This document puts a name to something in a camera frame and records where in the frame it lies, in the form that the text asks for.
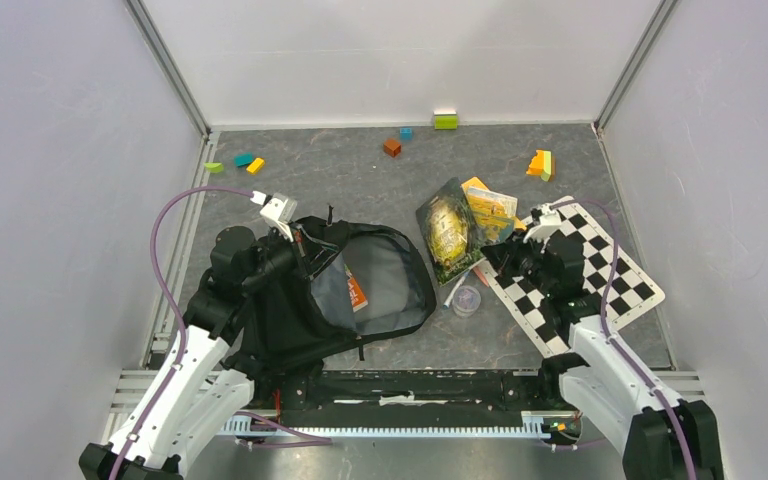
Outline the yellow paperback novel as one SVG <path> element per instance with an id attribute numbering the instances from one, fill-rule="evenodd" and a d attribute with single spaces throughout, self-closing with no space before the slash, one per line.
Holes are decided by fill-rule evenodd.
<path id="1" fill-rule="evenodd" d="M 516 229 L 515 197 L 471 186 L 466 199 L 487 245 L 503 242 Z"/>

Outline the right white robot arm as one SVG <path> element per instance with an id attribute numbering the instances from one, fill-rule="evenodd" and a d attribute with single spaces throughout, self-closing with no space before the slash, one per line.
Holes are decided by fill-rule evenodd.
<path id="1" fill-rule="evenodd" d="M 517 230 L 482 252 L 503 293 L 569 348 L 538 370 L 545 405 L 570 404 L 589 418 L 621 455 L 628 479 L 723 478 L 713 410 L 665 385 L 611 329 L 602 297 L 584 287 L 582 244 Z"/>

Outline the black student backpack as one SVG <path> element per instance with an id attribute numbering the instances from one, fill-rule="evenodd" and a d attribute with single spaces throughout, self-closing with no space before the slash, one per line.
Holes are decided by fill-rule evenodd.
<path id="1" fill-rule="evenodd" d="M 385 225 L 315 216 L 294 221 L 319 240 L 321 266 L 295 265 L 256 294 L 239 349 L 224 365 L 266 377 L 417 331 L 435 311 L 433 282 L 415 245 Z M 344 267 L 368 305 L 355 313 Z"/>

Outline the orange treehouse book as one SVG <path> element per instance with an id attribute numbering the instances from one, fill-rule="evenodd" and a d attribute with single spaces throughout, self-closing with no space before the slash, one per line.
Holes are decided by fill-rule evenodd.
<path id="1" fill-rule="evenodd" d="M 347 285 L 352 308 L 353 311 L 357 313 L 368 305 L 368 300 L 350 268 L 345 266 L 344 269 L 347 275 Z"/>

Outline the green illustrated book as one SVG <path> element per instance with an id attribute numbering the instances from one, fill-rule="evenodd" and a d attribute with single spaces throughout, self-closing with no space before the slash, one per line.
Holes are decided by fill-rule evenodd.
<path id="1" fill-rule="evenodd" d="M 420 233 L 440 286 L 477 265 L 486 236 L 478 226 L 462 181 L 450 178 L 415 212 Z"/>

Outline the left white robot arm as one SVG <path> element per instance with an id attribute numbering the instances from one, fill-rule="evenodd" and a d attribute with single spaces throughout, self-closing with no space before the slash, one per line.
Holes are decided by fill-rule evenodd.
<path id="1" fill-rule="evenodd" d="M 256 239 L 246 227 L 220 233 L 211 266 L 184 311 L 162 367 L 135 410 L 106 444 L 79 458 L 87 479 L 181 479 L 220 427 L 274 394 L 265 359 L 238 351 L 254 330 L 256 300 L 277 297 L 298 266 L 299 237 Z"/>

